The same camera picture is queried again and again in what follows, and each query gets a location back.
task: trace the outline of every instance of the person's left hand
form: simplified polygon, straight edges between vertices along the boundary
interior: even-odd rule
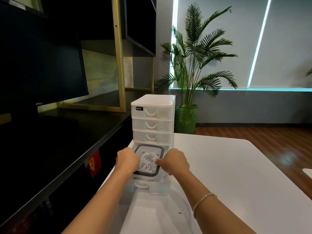
[[[140,165],[140,158],[132,149],[124,148],[117,152],[115,170],[123,171],[128,175],[134,173]]]

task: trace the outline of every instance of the black brand label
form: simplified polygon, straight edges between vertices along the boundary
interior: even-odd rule
[[[143,107],[135,107],[135,110],[143,111]]]

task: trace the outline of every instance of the wooden floor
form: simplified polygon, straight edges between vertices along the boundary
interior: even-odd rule
[[[247,139],[312,199],[312,129],[197,127],[195,134]]]

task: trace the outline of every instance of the gold bracelet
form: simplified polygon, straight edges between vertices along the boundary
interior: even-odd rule
[[[203,201],[203,200],[204,200],[207,196],[209,196],[209,195],[214,195],[214,196],[217,198],[217,195],[214,194],[214,193],[209,193],[209,194],[204,195],[204,196],[200,199],[200,201],[198,201],[198,203],[195,204],[195,206],[194,206],[194,208],[193,208],[193,217],[194,217],[194,218],[195,218],[195,209],[196,209],[196,207],[200,204],[201,201]]]

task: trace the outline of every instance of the hand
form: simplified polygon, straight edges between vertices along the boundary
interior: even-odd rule
[[[189,171],[190,169],[184,153],[177,149],[170,149],[164,158],[156,160],[155,163],[161,166],[170,176],[178,172]]]
[[[134,173],[140,165],[140,158],[132,149],[124,148],[117,152],[116,165],[114,170],[125,172],[128,175]]]

